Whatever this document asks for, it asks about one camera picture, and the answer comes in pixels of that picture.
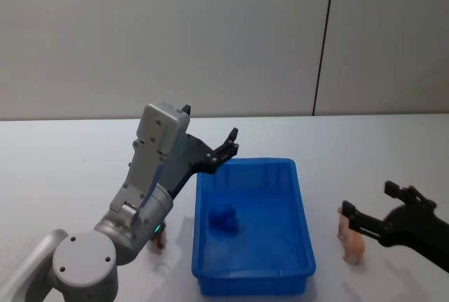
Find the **tan toy figure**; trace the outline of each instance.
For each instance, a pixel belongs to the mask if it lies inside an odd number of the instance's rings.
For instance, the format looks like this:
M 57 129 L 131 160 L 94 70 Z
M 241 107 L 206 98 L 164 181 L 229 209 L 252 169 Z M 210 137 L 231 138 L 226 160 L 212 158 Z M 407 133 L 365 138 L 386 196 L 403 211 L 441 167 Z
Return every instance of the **tan toy figure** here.
M 349 229 L 349 219 L 342 215 L 342 208 L 338 208 L 340 221 L 338 223 L 337 237 L 342 241 L 344 256 L 343 260 L 350 265 L 359 265 L 365 253 L 365 242 L 360 233 Z
M 162 241 L 162 234 L 163 231 L 166 229 L 166 223 L 162 223 L 161 227 L 157 230 L 156 233 L 154 233 L 153 238 L 151 238 L 151 241 L 156 244 L 158 249 L 163 249 L 164 248 L 164 244 Z

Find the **dark vertical line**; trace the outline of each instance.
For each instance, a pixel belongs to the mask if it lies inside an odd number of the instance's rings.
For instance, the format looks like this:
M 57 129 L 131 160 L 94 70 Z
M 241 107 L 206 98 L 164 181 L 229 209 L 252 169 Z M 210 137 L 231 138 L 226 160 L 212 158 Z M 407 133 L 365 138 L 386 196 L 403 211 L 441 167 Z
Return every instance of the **dark vertical line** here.
M 318 85 L 320 84 L 321 65 L 323 64 L 324 45 L 326 43 L 326 33 L 328 31 L 328 21 L 329 21 L 329 11 L 330 11 L 330 2 L 331 1 L 332 0 L 328 0 L 328 11 L 326 12 L 326 23 L 324 24 L 323 42 L 321 43 L 320 64 L 318 66 L 318 76 L 316 78 L 314 109 L 311 112 L 312 116 L 315 116 L 316 98 L 318 97 Z

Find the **white robotic arm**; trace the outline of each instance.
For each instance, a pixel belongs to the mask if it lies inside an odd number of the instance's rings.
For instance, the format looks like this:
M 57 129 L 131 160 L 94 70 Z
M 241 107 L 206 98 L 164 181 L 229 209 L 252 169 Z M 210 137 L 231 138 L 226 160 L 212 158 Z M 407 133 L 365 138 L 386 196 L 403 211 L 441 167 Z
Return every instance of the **white robotic arm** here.
M 134 260 L 153 237 L 190 176 L 213 173 L 237 153 L 237 129 L 212 150 L 186 134 L 189 115 L 189 106 L 146 106 L 128 175 L 109 211 L 94 231 L 44 237 L 0 285 L 0 302 L 42 302 L 53 288 L 65 302 L 112 302 L 117 266 Z

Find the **blue storage tray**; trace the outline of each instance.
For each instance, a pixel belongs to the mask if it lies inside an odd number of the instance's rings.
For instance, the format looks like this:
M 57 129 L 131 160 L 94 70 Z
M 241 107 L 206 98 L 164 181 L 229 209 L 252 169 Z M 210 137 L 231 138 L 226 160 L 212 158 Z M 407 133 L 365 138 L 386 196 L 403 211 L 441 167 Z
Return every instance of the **blue storage tray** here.
M 217 206 L 235 208 L 237 233 L 210 228 Z M 301 294 L 315 269 L 293 160 L 232 159 L 198 175 L 192 272 L 202 294 Z

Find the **white table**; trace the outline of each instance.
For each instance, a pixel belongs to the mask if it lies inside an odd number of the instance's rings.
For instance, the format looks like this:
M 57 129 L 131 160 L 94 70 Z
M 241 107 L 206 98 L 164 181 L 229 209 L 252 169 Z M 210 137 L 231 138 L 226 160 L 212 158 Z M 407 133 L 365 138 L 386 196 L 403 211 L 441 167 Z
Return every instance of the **white table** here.
M 125 178 L 137 125 L 0 122 L 2 274 L 18 245 L 56 228 L 93 228 Z M 447 301 L 449 275 L 414 251 L 366 239 L 365 264 L 353 268 L 342 260 L 336 233 L 343 199 L 379 218 L 399 204 L 383 194 L 387 179 L 416 186 L 449 221 L 449 115 L 193 119 L 189 132 L 215 146 L 233 126 L 240 130 L 239 157 L 290 157 L 297 164 L 317 270 L 304 296 L 287 299 Z M 175 200 L 163 253 L 145 248 L 119 268 L 117 301 L 208 300 L 191 272 L 195 184 L 191 179 Z M 46 301 L 62 296 L 52 291 Z

